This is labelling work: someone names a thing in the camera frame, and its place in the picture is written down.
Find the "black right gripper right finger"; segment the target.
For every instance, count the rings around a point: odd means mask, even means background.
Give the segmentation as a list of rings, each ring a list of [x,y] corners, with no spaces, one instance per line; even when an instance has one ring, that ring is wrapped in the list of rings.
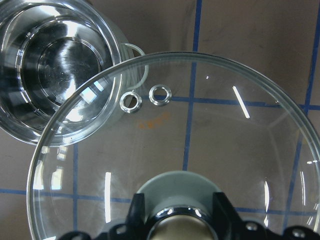
[[[267,231],[253,220],[243,220],[225,193],[212,194],[212,228],[219,240],[266,240]]]

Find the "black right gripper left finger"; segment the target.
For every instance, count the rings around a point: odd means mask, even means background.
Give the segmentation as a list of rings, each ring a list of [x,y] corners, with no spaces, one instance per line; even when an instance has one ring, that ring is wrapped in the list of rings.
[[[151,228],[146,220],[145,195],[133,195],[124,223],[119,223],[109,230],[110,240],[147,240]]]

